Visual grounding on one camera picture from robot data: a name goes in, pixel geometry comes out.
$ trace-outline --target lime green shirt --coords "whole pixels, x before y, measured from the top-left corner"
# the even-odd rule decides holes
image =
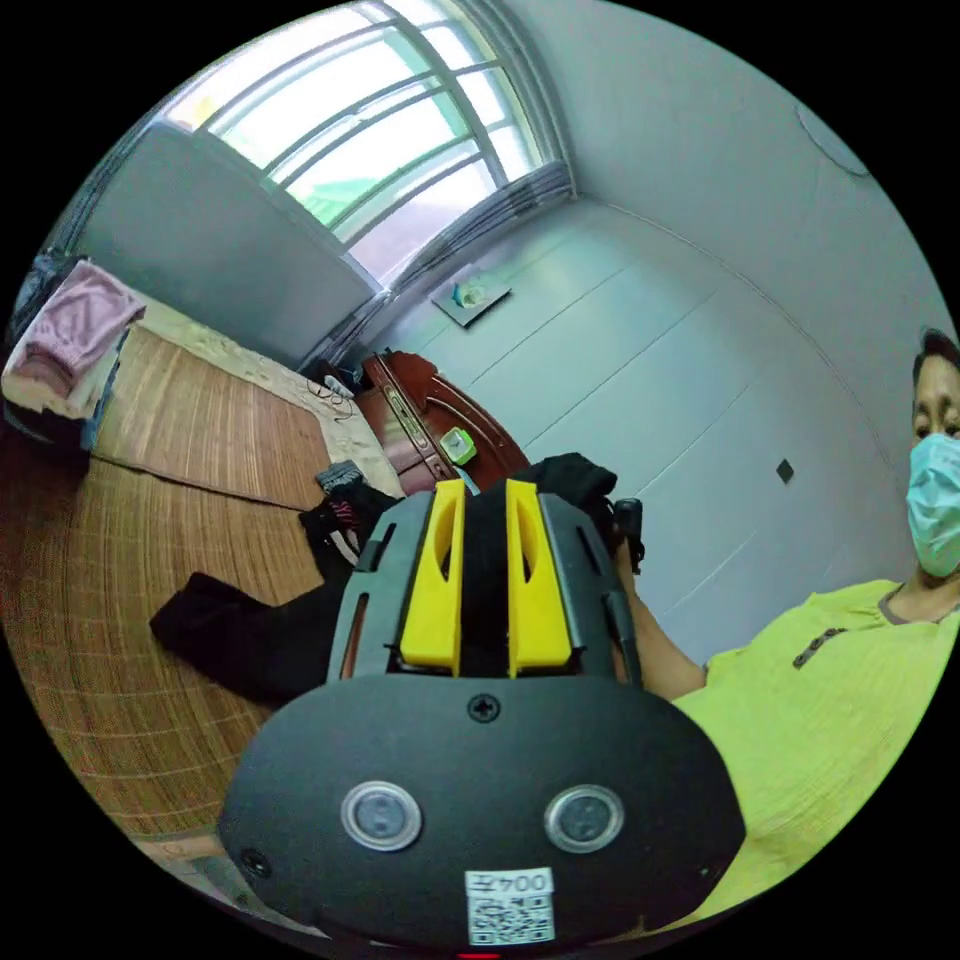
[[[813,594],[749,646],[714,657],[706,686],[674,701],[720,750],[747,825],[714,892],[674,927],[786,879],[890,772],[960,627],[960,608],[939,623],[899,620],[887,607],[898,586],[882,580]]]

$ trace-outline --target sticker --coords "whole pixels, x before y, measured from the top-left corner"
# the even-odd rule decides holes
[[[553,873],[468,870],[467,926],[471,946],[509,946],[553,940]]]

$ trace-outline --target wooden headboard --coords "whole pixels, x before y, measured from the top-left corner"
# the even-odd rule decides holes
[[[459,476],[439,443],[453,427],[466,430],[476,445],[476,456],[463,469],[481,491],[530,466],[507,431],[429,360],[388,351],[369,357],[363,369],[373,389],[357,404],[407,495]]]

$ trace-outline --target surgical mask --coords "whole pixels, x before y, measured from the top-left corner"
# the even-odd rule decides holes
[[[960,566],[960,440],[925,437],[910,453],[907,518],[920,566],[946,577]]]

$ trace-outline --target man's hand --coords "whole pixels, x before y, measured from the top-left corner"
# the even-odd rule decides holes
[[[689,657],[671,642],[660,628],[647,605],[637,596],[636,580],[630,566],[630,550],[626,542],[617,548],[617,576],[630,604],[630,618],[637,638],[637,656],[643,687],[666,700],[676,700],[706,686],[706,675]],[[617,664],[621,678],[622,665]]]

